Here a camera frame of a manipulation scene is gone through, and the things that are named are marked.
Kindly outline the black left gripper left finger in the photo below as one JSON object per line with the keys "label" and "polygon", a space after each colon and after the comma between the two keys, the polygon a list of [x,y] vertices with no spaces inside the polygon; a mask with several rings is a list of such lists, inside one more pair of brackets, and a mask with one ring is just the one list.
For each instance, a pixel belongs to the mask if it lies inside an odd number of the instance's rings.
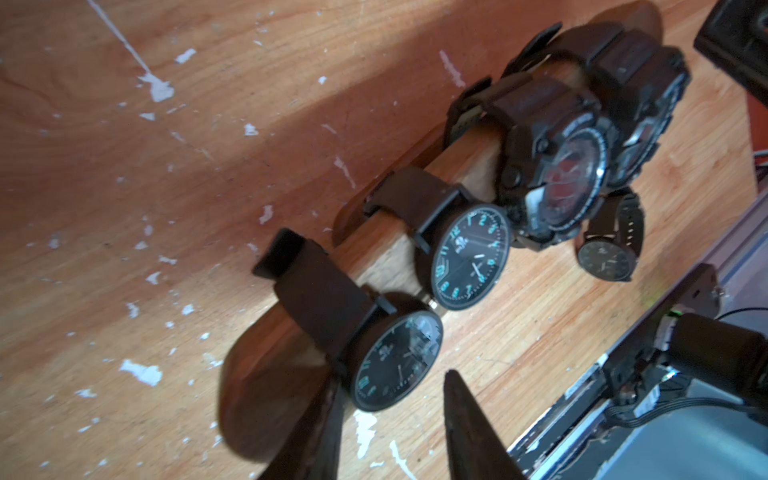
{"label": "black left gripper left finger", "polygon": [[337,479],[344,414],[344,389],[330,376],[258,479]]}

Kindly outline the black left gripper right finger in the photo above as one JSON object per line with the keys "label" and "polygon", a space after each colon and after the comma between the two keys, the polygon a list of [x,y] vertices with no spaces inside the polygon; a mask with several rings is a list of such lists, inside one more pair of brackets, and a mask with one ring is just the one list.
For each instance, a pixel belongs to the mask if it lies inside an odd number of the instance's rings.
{"label": "black left gripper right finger", "polygon": [[445,374],[443,394],[450,478],[525,479],[457,370]]}

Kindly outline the dark wooden watch stand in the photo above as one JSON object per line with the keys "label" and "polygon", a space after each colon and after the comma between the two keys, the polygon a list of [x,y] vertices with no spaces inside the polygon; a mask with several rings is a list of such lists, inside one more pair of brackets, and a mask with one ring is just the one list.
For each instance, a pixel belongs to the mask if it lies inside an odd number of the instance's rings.
{"label": "dark wooden watch stand", "polygon": [[[650,3],[634,2],[618,7],[587,24],[604,21],[618,22],[627,30],[638,29],[662,44],[660,14]],[[559,80],[573,89],[591,92],[600,102],[590,90],[586,74],[574,61],[546,59],[518,73]],[[606,116],[602,105],[601,112]],[[612,132],[611,148],[617,137],[614,124]],[[359,286],[380,294],[402,292],[433,309],[444,327],[439,354],[451,336],[495,326],[502,321],[513,297],[513,269],[540,252],[515,247],[509,222],[509,257],[497,285],[485,299],[465,310],[447,310],[422,286],[408,227],[385,210],[366,216],[363,206],[390,173],[405,167],[417,167],[449,184],[461,184],[477,199],[499,206],[495,181],[503,128],[483,120],[450,146],[444,144],[444,133],[439,153],[426,152],[420,158],[393,164],[343,208],[333,230],[334,248],[325,250]],[[354,405],[329,359],[287,315],[277,298],[275,306],[237,340],[225,360],[219,390],[219,423],[227,444],[243,457],[271,460],[330,376],[339,378],[345,404]]]}

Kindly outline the black strap watch foremost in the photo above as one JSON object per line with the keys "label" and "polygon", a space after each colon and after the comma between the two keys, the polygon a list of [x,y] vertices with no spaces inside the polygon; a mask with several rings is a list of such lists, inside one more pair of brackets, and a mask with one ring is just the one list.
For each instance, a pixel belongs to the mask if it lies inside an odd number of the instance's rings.
{"label": "black strap watch foremost", "polygon": [[640,197],[631,188],[605,197],[588,223],[577,249],[583,270],[607,282],[629,282],[637,267],[645,239],[645,213]]}

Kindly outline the black digital sport watch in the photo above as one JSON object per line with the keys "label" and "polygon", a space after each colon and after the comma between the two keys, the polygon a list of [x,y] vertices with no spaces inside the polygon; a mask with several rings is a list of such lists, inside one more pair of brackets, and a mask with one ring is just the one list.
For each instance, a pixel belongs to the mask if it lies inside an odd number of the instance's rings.
{"label": "black digital sport watch", "polygon": [[549,77],[485,78],[450,106],[444,144],[483,120],[503,128],[496,202],[517,248],[568,241],[602,206],[613,124],[589,91]]}

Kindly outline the black round analog watch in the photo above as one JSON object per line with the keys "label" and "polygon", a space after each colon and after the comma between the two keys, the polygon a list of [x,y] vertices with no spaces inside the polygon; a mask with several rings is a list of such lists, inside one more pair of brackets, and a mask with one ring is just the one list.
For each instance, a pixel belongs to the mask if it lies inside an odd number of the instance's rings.
{"label": "black round analog watch", "polygon": [[556,23],[541,31],[502,75],[530,70],[546,59],[578,63],[617,129],[605,189],[625,188],[658,150],[691,81],[690,71],[680,49],[618,22],[561,28]]}

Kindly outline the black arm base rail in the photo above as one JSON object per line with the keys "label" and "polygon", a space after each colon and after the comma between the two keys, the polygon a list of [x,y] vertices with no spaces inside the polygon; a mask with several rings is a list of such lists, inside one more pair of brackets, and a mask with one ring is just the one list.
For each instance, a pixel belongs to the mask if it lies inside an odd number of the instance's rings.
{"label": "black arm base rail", "polygon": [[550,478],[621,396],[636,400],[662,317],[672,310],[714,317],[720,311],[716,267],[699,263],[658,300],[533,424],[508,453],[530,479]]}

